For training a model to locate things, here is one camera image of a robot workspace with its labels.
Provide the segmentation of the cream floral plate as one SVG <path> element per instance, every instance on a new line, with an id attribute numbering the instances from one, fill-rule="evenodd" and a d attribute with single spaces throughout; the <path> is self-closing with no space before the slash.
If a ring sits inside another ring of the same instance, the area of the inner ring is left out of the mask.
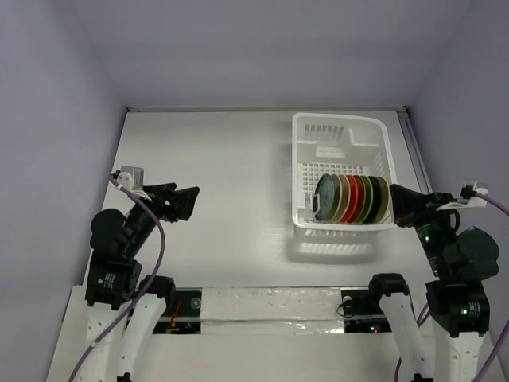
<path id="1" fill-rule="evenodd" d="M 376 178 L 380 185 L 380 191 L 381 191 L 381 205 L 379 208 L 379 212 L 376 215 L 375 223 L 380 223 L 385 214 L 387 213 L 387 210 L 389 208 L 390 204 L 390 185 L 387 183 L 387 181 L 383 177 L 377 177 Z"/>

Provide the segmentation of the black plate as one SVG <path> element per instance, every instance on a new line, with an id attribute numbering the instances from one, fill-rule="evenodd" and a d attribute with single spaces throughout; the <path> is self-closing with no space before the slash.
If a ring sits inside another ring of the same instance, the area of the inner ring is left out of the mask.
<path id="1" fill-rule="evenodd" d="M 366 224 L 373 224 L 375 222 L 375 218 L 379 213 L 381 203 L 382 203 L 382 190 L 379 180 L 376 177 L 369 176 L 369 180 L 372 184 L 373 189 L 373 201 L 371 205 L 370 212 L 367 215 L 366 220 L 364 221 Z"/>

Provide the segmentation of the green plate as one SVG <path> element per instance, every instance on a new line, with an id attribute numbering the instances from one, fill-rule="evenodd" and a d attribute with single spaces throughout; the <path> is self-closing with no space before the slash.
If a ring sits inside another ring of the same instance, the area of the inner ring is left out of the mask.
<path id="1" fill-rule="evenodd" d="M 363 181 L 364 185 L 364 203 L 363 209 L 359 215 L 359 223 L 363 224 L 367 219 L 373 204 L 373 185 L 367 176 L 362 176 L 361 180 Z"/>

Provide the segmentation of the brown yellow patterned plate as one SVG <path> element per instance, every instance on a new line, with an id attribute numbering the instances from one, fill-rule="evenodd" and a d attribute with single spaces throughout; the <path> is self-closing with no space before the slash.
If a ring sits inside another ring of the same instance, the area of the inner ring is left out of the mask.
<path id="1" fill-rule="evenodd" d="M 354 178 L 356 180 L 357 189 L 358 189 L 358 199 L 357 199 L 356 208 L 354 210 L 354 214 L 353 214 L 352 218 L 349 220 L 350 223 L 355 223 L 359 219 L 359 216 L 363 210 L 365 198 L 366 198 L 366 196 L 365 196 L 366 191 L 365 191 L 365 185 L 363 183 L 363 179 L 359 175 L 355 175 Z"/>

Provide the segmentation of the orange plate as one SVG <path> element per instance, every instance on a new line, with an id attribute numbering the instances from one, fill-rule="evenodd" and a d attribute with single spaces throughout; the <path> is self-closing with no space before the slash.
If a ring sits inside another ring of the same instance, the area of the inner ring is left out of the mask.
<path id="1" fill-rule="evenodd" d="M 359 202 L 359 185 L 356 178 L 353 175 L 348 175 L 347 179 L 349 186 L 349 202 L 347 210 L 340 220 L 341 223 L 348 223 L 352 219 Z"/>

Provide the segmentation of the beige plate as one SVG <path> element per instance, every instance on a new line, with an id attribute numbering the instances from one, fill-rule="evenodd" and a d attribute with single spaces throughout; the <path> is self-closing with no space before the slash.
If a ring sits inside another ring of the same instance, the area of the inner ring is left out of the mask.
<path id="1" fill-rule="evenodd" d="M 343 217 L 347 210 L 349 202 L 349 186 L 347 177 L 343 174 L 337 174 L 336 177 L 340 181 L 340 199 L 338 202 L 337 209 L 332 219 L 330 220 L 334 224 L 338 224 L 340 222 L 341 218 Z"/>

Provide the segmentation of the teal patterned plate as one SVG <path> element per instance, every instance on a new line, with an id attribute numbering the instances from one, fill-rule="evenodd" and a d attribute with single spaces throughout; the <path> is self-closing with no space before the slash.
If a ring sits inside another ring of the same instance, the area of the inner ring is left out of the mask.
<path id="1" fill-rule="evenodd" d="M 313 194 L 313 216 L 317 221 L 331 220 L 336 213 L 340 199 L 340 179 L 326 173 L 319 181 Z"/>

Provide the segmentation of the white plastic dish rack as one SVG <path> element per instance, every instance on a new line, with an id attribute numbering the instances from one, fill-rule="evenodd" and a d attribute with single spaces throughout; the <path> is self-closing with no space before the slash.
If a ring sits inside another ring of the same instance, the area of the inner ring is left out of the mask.
<path id="1" fill-rule="evenodd" d="M 292 218 L 304 232 L 392 229 L 396 182 L 386 125 L 357 115 L 292 118 Z"/>

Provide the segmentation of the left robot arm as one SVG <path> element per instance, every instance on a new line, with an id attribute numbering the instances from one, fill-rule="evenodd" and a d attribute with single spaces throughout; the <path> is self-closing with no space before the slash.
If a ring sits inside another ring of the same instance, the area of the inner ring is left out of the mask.
<path id="1" fill-rule="evenodd" d="M 111 184 L 134 205 L 127 214 L 104 209 L 91 222 L 87 342 L 71 381 L 137 381 L 160 317 L 178 306 L 174 280 L 158 274 L 166 247 L 162 224 L 187 221 L 199 187 Z"/>

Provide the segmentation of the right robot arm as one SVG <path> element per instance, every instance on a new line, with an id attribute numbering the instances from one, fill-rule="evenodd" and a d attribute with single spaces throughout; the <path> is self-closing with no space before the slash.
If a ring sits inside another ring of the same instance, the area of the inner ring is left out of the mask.
<path id="1" fill-rule="evenodd" d="M 367 305 L 388 320 L 401 370 L 409 381 L 480 381 L 495 357 L 492 353 L 483 367 L 478 365 L 490 324 L 483 281 L 499 271 L 499 247 L 478 228 L 459 232 L 459 211 L 484 207 L 493 200 L 476 182 L 465 184 L 458 198 L 449 193 L 422 194 L 401 185 L 389 190 L 395 224 L 415 230 L 435 277 L 425 285 L 434 355 L 426 352 L 410 289 L 400 274 L 374 275 Z"/>

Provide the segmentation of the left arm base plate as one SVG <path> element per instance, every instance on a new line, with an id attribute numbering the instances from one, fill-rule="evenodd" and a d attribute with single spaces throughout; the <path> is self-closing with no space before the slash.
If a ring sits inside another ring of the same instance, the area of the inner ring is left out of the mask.
<path id="1" fill-rule="evenodd" d="M 201 289 L 177 289 L 174 302 L 159 318 L 153 334 L 200 334 L 201 307 Z"/>

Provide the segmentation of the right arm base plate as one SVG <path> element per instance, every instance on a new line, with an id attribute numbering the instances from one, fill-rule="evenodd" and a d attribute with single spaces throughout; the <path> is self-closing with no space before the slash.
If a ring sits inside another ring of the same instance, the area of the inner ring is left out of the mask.
<path id="1" fill-rule="evenodd" d="M 342 290 L 336 312 L 343 319 L 345 333 L 391 332 L 387 317 L 368 289 Z"/>

